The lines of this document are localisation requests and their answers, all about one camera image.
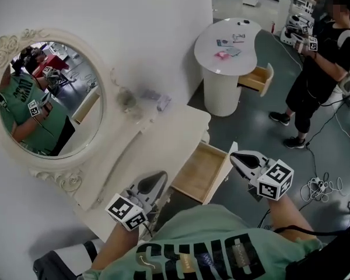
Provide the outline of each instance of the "white round table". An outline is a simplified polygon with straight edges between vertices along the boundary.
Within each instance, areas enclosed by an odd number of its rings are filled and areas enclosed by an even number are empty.
[[[259,24],[236,17],[210,25],[198,37],[194,54],[202,66],[205,106],[211,114],[228,116],[237,109],[241,94],[241,87],[237,86],[239,76],[249,74],[257,66],[254,42],[260,30]],[[217,40],[238,41],[233,45],[241,53],[220,59],[215,54],[229,47],[218,46]]]

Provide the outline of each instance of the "black pants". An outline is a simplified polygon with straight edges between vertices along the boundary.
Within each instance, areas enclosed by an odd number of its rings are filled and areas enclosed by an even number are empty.
[[[56,143],[56,146],[54,147],[54,149],[50,153],[50,156],[58,156],[61,149],[69,141],[69,139],[71,138],[72,134],[74,134],[74,132],[75,132],[75,128],[71,124],[69,117],[66,116],[64,127],[61,131],[60,136],[58,137],[58,141]]]
[[[286,104],[289,109],[296,113],[295,125],[299,132],[308,133],[310,129],[310,119],[320,104],[325,103],[329,98],[329,94],[324,92],[321,96],[314,98],[307,90],[307,74],[303,71],[300,73],[288,96],[286,97]]]

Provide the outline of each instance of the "open drawer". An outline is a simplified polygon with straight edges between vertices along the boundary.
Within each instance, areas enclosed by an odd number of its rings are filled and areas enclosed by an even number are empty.
[[[229,155],[237,150],[236,142],[229,153],[200,142],[171,187],[202,204],[209,203],[232,168]]]
[[[257,66],[250,74],[240,76],[238,85],[258,91],[262,97],[267,93],[273,77],[274,69],[271,64],[268,64],[267,68]]]

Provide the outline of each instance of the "mirror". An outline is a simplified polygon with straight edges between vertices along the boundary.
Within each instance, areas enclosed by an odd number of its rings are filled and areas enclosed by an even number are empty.
[[[21,147],[42,157],[86,147],[102,119],[99,80],[71,47],[39,42],[14,56],[0,82],[0,115]]]

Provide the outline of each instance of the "concrete floor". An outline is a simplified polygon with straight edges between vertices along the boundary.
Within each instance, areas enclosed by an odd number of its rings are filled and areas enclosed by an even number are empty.
[[[274,67],[273,83],[262,98],[257,92],[243,88],[239,106],[231,116],[212,116],[209,124],[210,144],[228,152],[232,142],[236,141],[240,150],[257,150],[270,158],[282,159],[295,171],[293,185],[288,194],[294,203],[301,207],[305,202],[300,197],[300,188],[314,177],[311,154],[305,149],[292,150],[283,146],[282,141],[285,138],[296,135],[294,123],[284,127],[268,118],[269,111],[285,110],[285,97],[300,69],[270,33],[261,31],[255,44],[258,65],[266,67],[270,62]],[[298,59],[290,47],[286,48]],[[206,111],[202,86],[196,91],[189,105]],[[321,107],[311,120],[309,138],[332,115],[331,107]],[[338,118],[350,134],[350,109],[346,105],[339,110]],[[302,214],[317,231],[345,229],[350,221],[347,210],[350,200],[350,139],[341,131],[336,119],[333,119],[311,142],[310,148],[316,156],[318,175],[322,177],[325,172],[329,172],[329,180],[333,183],[337,177],[341,177],[344,182],[344,195],[349,195],[343,197],[334,191],[327,203],[313,201],[303,209]],[[247,192],[247,181],[234,170],[230,172],[228,181],[219,187],[211,202],[224,205],[253,227],[259,224],[268,209],[265,199],[257,202]],[[163,211],[162,221],[169,219],[179,210],[194,205],[197,205],[197,202],[181,194],[174,194]],[[269,224],[268,217],[264,225]]]
[[[258,0],[256,7],[243,5],[243,0],[212,0],[214,19],[246,18],[261,25],[263,30],[271,31],[272,23],[278,15],[279,2]]]
[[[68,115],[71,117],[73,113],[81,105],[93,82],[97,82],[97,78],[93,69],[82,56],[75,59],[66,58],[65,62],[69,65],[69,69],[63,69],[62,73],[69,79],[75,80],[57,90],[55,100],[63,105]]]

